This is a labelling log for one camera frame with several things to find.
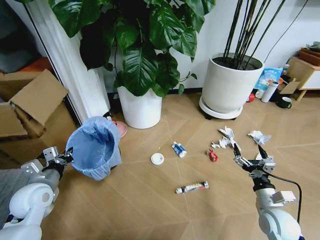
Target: small bottle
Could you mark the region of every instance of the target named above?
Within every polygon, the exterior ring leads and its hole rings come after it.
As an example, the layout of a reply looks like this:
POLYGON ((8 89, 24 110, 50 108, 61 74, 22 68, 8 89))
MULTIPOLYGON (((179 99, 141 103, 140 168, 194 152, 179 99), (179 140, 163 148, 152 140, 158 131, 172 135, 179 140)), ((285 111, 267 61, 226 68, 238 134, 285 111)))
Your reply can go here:
POLYGON ((176 141, 174 141, 172 144, 172 148, 180 158, 183 158, 185 155, 187 155, 187 151, 181 145, 181 143, 177 143, 176 141))
POLYGON ((278 87, 279 83, 277 83, 276 81, 273 81, 270 86, 268 87, 268 89, 265 91, 265 93, 263 94, 263 97, 261 99, 261 101, 263 103, 267 103, 269 102, 270 98, 272 97, 272 95, 274 94, 274 92, 276 91, 277 87, 278 87))
POLYGON ((289 67, 290 67, 289 64, 285 64, 285 65, 283 66, 283 70, 282 70, 281 76, 287 75, 287 73, 288 73, 288 68, 289 68, 289 67))

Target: white flower pot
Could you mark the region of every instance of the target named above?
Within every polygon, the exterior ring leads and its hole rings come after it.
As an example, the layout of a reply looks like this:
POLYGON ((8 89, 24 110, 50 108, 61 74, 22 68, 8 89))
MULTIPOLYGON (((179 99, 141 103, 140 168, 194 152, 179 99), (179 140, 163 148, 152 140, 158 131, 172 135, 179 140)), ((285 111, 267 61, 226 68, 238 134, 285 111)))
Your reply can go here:
POLYGON ((135 129, 148 129, 161 118, 162 97, 150 88, 143 96, 135 96, 124 86, 117 88, 125 122, 135 129))
POLYGON ((246 103, 265 65, 252 58, 250 62, 258 69, 231 69, 218 65, 212 60, 221 56, 222 54, 219 54, 209 60, 202 89, 202 99, 213 111, 228 114, 238 111, 246 103))

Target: white robotic arm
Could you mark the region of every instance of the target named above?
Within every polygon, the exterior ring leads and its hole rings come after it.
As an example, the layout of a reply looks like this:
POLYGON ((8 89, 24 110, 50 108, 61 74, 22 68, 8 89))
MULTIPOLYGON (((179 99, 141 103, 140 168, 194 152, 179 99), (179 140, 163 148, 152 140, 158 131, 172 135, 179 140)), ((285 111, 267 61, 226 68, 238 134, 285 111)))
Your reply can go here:
POLYGON ((234 145, 234 161, 249 172, 254 182, 253 190, 256 194, 256 209, 259 214, 260 229, 269 240, 304 240, 297 220, 289 213, 279 208, 296 198, 292 191, 275 191, 275 186, 268 179, 276 167, 273 157, 260 147, 260 160, 247 160, 241 156, 237 145, 234 145))
POLYGON ((11 219, 0 230, 0 240, 40 240, 40 224, 54 208, 59 189, 58 182, 65 166, 70 163, 72 149, 58 154, 56 147, 43 151, 46 159, 44 168, 34 159, 21 166, 31 174, 30 184, 20 188, 11 198, 9 211, 11 219))

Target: mug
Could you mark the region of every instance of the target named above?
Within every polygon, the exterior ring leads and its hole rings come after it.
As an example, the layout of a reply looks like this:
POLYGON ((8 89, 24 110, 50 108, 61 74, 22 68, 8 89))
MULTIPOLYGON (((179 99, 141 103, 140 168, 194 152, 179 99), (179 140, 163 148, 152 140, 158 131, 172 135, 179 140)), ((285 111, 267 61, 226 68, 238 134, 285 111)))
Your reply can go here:
POLYGON ((282 109, 290 109, 292 107, 292 103, 291 103, 291 99, 289 97, 282 97, 280 99, 280 101, 278 101, 276 103, 276 105, 279 107, 279 108, 282 108, 282 109))

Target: white pillar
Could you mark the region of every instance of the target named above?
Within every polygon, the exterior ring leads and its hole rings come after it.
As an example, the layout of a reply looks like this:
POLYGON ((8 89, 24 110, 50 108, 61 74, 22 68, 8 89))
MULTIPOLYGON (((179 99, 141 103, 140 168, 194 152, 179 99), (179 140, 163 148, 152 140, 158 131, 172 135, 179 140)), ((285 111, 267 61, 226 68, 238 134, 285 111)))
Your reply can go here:
POLYGON ((56 74, 69 90, 79 120, 83 122, 89 117, 102 116, 108 112, 110 104, 102 74, 98 74, 96 69, 88 71, 82 62, 80 33, 69 38, 48 1, 35 0, 26 6, 56 74))

